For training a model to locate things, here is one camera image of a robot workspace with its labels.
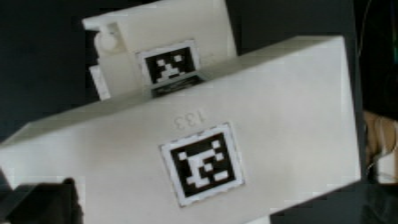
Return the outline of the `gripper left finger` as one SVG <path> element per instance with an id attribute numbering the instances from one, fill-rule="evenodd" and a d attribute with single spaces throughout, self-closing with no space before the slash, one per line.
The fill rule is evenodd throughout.
<path id="1" fill-rule="evenodd" d="M 75 180 L 0 184 L 0 224 L 84 224 Z"/>

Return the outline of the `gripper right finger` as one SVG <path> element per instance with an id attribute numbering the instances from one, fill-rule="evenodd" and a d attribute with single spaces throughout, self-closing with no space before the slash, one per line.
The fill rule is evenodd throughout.
<path id="1" fill-rule="evenodd" d="M 369 186 L 362 224 L 398 224 L 398 184 Z"/>

